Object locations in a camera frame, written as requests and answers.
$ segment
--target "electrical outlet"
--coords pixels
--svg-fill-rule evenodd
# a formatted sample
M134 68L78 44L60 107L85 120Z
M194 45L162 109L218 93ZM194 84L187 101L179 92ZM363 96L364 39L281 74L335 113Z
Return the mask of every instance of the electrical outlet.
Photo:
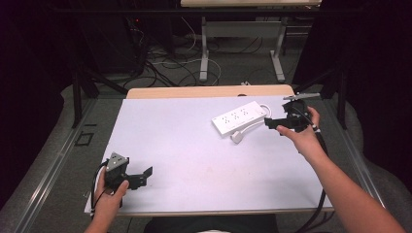
M222 137L225 137L264 119L264 117L266 117L266 111L256 101L253 101L228 113L214 117L212 122Z

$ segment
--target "desk leg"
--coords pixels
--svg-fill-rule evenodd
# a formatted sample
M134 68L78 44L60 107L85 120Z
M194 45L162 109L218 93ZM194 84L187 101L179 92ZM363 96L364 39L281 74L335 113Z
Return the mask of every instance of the desk leg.
M207 50L207 35L206 35L206 18L202 18L202 61L200 64L199 80L201 82L207 81L207 68L209 62L209 52Z
M276 49L270 52L272 57L273 67L275 68L276 78L279 83L285 82L285 75L282 70L282 65L279 60L279 53L281 52L282 43L285 37L286 27L288 24L288 18L282 17L281 26L279 27L278 41L276 42Z

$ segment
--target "table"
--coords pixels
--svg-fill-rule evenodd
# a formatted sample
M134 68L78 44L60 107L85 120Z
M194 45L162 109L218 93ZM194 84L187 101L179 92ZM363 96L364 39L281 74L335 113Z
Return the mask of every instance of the table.
M190 8L233 8L233 7L290 7L290 6L316 6L322 0L182 0L183 7ZM206 21L202 18L202 60L199 79L207 81L209 51L207 50L208 37L264 37L277 38L275 50L270 51L270 56L275 69L278 82L285 81L285 75L279 60L288 18L282 17L280 21Z
M289 139L260 126L235 145L221 138L211 123L217 113L251 100L264 102L272 113L281 115L283 96L292 94L288 85L130 90L103 160L115 151L130 157L127 174L140 174L150 166L154 173L147 186L128 191L119 215L314 210L322 186ZM328 200L324 206L331 209Z

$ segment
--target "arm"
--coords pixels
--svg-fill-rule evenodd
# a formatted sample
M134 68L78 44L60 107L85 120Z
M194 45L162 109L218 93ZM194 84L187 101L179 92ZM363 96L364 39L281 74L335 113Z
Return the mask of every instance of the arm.
M104 186L105 172L106 169L103 168L100 173L94 198L96 200L95 214L85 231L86 233L106 233L109 230L119 210L121 198L126 194L128 188L128 181L124 181L115 194L111 195L112 190L108 191Z
M308 108L312 121L320 116ZM290 138L317 174L331 204L348 232L405 232L391 214L354 183L325 154L312 127L295 133L278 126L279 133Z

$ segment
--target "person's right hand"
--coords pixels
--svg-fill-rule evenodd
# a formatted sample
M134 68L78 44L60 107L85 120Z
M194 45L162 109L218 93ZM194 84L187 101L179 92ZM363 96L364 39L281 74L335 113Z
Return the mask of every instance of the person's right hand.
M308 107L308 111L312 115L312 122L316 124L319 128L319 120L321 118L319 113L314 108L311 108L311 107ZM297 150L309 162L311 162L313 158L315 158L316 156L319 156L319 154L325 154L324 150L319 144L319 141L311 125L306 127L306 129L300 133L296 133L282 125L279 125L276 128L276 130L278 130L278 132L281 133L282 135L291 139L294 143L294 146L297 148Z

